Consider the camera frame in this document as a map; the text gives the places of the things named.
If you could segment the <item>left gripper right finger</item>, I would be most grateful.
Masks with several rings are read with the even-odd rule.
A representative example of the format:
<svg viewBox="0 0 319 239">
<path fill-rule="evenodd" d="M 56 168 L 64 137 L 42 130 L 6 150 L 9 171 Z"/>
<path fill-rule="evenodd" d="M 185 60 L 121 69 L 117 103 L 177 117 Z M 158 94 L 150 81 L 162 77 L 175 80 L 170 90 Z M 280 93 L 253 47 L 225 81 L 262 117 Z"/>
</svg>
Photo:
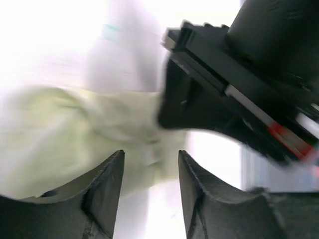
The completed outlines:
<svg viewBox="0 0 319 239">
<path fill-rule="evenodd" d="M 316 239 L 317 193 L 242 191 L 178 154 L 179 184 L 189 239 Z"/>
</svg>

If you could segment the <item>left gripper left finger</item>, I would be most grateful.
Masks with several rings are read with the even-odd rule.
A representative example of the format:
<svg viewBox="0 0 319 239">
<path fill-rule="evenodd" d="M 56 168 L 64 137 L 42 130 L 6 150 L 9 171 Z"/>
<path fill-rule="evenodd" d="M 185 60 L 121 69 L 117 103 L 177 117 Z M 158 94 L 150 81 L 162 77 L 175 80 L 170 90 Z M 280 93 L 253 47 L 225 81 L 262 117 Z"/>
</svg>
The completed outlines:
<svg viewBox="0 0 319 239">
<path fill-rule="evenodd" d="M 114 152 L 96 168 L 42 196 L 0 198 L 2 239 L 111 239 L 124 173 L 125 153 Z"/>
</svg>

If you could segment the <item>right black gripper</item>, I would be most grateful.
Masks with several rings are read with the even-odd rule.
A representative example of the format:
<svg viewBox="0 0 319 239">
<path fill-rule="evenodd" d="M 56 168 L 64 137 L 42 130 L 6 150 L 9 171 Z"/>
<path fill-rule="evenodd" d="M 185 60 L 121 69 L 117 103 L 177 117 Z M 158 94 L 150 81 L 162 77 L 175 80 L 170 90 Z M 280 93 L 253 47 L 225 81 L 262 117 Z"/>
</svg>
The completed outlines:
<svg viewBox="0 0 319 239">
<path fill-rule="evenodd" d="M 160 126 L 212 130 L 276 164 L 316 158 L 318 138 L 296 121 L 300 106 L 234 57 L 227 31 L 189 22 L 166 30 L 163 46 L 170 54 Z"/>
</svg>

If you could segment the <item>pale green underwear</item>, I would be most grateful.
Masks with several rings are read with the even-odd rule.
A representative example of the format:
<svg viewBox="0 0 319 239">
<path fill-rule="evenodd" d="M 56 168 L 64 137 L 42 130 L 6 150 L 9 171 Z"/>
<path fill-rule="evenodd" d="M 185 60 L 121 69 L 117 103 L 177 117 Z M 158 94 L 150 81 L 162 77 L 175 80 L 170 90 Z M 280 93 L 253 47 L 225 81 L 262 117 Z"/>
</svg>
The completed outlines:
<svg viewBox="0 0 319 239">
<path fill-rule="evenodd" d="M 0 192 L 39 197 L 126 153 L 123 195 L 178 177 L 184 130 L 157 124 L 160 93 L 26 89 L 0 103 Z"/>
</svg>

